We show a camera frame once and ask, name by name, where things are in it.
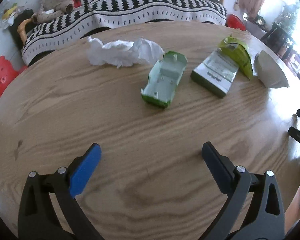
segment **wooden table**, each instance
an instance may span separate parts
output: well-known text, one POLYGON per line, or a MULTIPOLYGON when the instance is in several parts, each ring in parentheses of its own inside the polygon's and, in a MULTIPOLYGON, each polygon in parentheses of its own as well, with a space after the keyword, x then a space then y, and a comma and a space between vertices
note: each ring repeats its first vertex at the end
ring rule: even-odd
POLYGON ((131 25, 95 37, 143 37, 183 53, 188 65, 175 98, 165 110, 145 103, 140 91, 151 66, 91 66, 86 39, 16 78, 0 99, 0 215, 14 233, 29 172, 68 166, 93 142, 102 159, 77 200, 106 240, 198 239, 226 200, 201 158, 206 141, 250 172, 273 170, 289 206, 300 184, 300 144, 287 133, 291 125, 300 129, 293 115, 300 81, 263 43, 194 22, 131 25), (262 49, 275 58, 290 88, 267 89, 238 73, 219 99, 193 82, 191 71, 230 34, 248 43, 253 59, 262 49))

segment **blue gripper pad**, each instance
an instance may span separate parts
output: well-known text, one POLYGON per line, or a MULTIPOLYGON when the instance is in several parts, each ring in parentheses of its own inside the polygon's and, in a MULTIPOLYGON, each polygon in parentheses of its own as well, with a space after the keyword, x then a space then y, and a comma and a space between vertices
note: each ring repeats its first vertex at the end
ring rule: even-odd
POLYGON ((81 163, 69 179, 69 192, 73 198, 82 193, 100 159, 101 148, 98 144, 94 143, 84 154, 81 163))

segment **striped sofa cover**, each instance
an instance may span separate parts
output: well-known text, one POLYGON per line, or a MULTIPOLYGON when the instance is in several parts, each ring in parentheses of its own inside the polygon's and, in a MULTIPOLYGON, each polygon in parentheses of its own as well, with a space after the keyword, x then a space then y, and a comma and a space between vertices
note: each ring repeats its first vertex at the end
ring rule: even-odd
POLYGON ((200 21, 224 25, 226 9, 219 3, 202 0, 81 0, 71 14, 40 24, 33 29, 22 50, 31 60, 45 51, 69 46, 100 27, 117 28, 153 20, 200 21))

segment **brown stuffed toy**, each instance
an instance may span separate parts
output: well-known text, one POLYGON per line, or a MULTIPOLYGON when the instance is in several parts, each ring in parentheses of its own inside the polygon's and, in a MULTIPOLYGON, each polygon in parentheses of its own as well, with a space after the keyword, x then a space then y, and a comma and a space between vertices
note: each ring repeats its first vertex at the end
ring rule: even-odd
POLYGON ((39 12, 34 13, 31 19, 35 24, 47 23, 59 16, 71 13, 73 8, 73 0, 43 0, 39 12), (52 9, 55 10, 54 13, 43 13, 52 9))

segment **red plastic stool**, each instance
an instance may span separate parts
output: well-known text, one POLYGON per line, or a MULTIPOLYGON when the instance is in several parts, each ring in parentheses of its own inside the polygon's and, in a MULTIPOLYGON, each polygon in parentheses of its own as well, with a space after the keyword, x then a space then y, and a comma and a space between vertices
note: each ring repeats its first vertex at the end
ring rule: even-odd
POLYGON ((246 27, 244 26, 243 22, 239 19, 239 17, 229 14, 226 21, 226 26, 233 28, 233 29, 239 29, 242 31, 246 30, 246 27))
POLYGON ((7 86, 14 80, 20 72, 13 69, 10 61, 6 60, 4 56, 0 57, 0 97, 7 86))

